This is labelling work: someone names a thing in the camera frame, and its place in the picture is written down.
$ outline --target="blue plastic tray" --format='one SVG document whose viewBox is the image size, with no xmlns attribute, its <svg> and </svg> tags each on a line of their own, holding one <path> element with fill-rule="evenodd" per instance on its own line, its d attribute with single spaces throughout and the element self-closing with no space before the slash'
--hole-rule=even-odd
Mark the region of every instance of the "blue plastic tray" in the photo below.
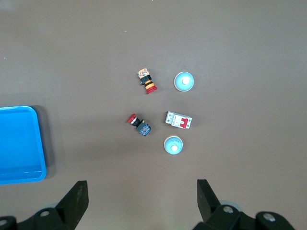
<svg viewBox="0 0 307 230">
<path fill-rule="evenodd" d="M 46 173 L 35 110 L 0 108 L 0 185 L 38 182 Z"/>
</svg>

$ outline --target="silver bolt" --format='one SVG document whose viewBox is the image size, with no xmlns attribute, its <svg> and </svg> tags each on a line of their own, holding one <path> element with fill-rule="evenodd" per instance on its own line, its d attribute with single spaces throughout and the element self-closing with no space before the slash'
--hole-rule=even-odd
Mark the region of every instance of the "silver bolt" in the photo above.
<svg viewBox="0 0 307 230">
<path fill-rule="evenodd" d="M 45 217 L 45 216 L 48 216 L 49 215 L 49 211 L 43 211 L 41 214 L 40 214 L 40 216 L 41 217 Z"/>
<path fill-rule="evenodd" d="M 223 210 L 224 210 L 224 212 L 227 212 L 227 213 L 233 213 L 234 212 L 234 210 L 230 206 L 225 206 L 223 208 Z"/>
<path fill-rule="evenodd" d="M 8 221 L 6 219 L 0 220 L 0 226 L 5 225 Z"/>
<path fill-rule="evenodd" d="M 274 217 L 273 215 L 271 215 L 270 213 L 264 213 L 264 214 L 263 214 L 263 217 L 264 217 L 267 221 L 270 221 L 270 222 L 276 221 L 276 220 L 275 220 L 275 217 Z"/>
</svg>

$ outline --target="blue circular lid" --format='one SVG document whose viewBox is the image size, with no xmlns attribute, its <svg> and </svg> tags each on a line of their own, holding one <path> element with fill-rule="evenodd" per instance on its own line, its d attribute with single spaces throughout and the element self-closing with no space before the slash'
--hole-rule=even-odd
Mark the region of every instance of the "blue circular lid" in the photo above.
<svg viewBox="0 0 307 230">
<path fill-rule="evenodd" d="M 165 139 L 164 148 L 166 152 L 172 155 L 176 155 L 182 151 L 183 142 L 177 136 L 171 136 Z"/>
<path fill-rule="evenodd" d="M 181 92 L 189 91 L 194 85 L 194 78 L 188 72 L 181 72 L 175 77 L 174 85 Z"/>
</svg>

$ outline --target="gray table surface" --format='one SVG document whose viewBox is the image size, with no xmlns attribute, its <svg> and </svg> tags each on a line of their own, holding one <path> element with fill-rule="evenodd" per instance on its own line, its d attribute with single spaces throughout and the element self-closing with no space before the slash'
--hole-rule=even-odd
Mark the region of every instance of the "gray table surface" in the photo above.
<svg viewBox="0 0 307 230">
<path fill-rule="evenodd" d="M 306 12 L 304 0 L 0 0 L 0 106 L 39 106 L 48 165 L 42 182 L 0 187 L 0 216 L 22 221 L 87 180 L 78 230 L 189 230 L 206 178 L 248 215 L 306 229 Z M 189 92 L 174 88 L 181 71 Z M 167 111 L 191 128 L 165 124 Z"/>
</svg>

